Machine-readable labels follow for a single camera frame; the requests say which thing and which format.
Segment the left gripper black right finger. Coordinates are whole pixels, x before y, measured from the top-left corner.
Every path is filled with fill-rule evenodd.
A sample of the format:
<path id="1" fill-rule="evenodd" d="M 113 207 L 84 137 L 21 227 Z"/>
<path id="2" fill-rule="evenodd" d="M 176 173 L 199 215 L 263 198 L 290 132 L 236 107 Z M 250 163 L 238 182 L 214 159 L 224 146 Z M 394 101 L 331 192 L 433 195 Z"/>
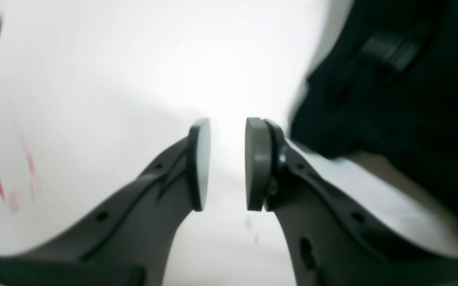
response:
<path id="1" fill-rule="evenodd" d="M 299 286 L 458 286 L 458 258 L 385 226 L 323 179 L 273 121 L 247 118 L 246 204 L 277 217 Z"/>

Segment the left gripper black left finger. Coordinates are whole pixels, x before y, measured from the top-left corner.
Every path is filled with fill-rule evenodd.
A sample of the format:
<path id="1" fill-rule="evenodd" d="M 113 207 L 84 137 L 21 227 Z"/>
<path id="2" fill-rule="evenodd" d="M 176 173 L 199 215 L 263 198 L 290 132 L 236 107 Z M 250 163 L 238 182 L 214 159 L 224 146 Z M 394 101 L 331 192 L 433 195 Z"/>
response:
<path id="1" fill-rule="evenodd" d="M 207 198 L 210 122 L 50 241 L 0 256 L 4 286 L 160 286 L 176 232 Z"/>

